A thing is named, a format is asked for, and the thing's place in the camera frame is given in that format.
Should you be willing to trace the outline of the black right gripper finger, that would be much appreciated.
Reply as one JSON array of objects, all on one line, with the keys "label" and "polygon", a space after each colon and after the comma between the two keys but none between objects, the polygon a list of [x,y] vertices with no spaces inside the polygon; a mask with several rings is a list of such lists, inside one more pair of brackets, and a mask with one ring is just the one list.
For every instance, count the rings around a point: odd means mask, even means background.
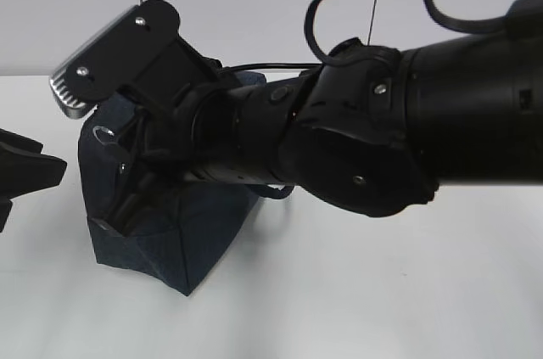
[{"label": "black right gripper finger", "polygon": [[43,145],[1,130],[1,202],[58,186],[67,163],[42,153]]}]

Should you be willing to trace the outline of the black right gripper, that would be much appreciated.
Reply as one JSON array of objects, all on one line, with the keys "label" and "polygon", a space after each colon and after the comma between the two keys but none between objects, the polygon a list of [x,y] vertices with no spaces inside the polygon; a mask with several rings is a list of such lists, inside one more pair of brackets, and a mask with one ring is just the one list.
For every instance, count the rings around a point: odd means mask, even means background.
[{"label": "black right gripper", "polygon": [[108,209],[108,224],[120,236],[136,227],[136,215],[163,188],[181,182],[216,182],[202,166],[194,133],[198,113],[224,82],[218,59],[195,53],[162,53],[119,93],[136,104],[120,143],[129,168]]}]

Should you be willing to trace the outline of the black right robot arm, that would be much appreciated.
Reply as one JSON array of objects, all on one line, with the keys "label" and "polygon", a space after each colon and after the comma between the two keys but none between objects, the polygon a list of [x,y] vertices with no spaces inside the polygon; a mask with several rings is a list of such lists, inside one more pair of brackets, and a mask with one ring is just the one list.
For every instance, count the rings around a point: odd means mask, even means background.
[{"label": "black right robot arm", "polygon": [[357,39],[300,76],[242,86],[183,40],[160,61],[185,77],[140,81],[121,133],[128,175],[106,214],[136,214],[180,182],[300,186],[341,209],[392,216],[441,185],[542,182],[542,0],[517,0],[487,35],[399,52]]}]

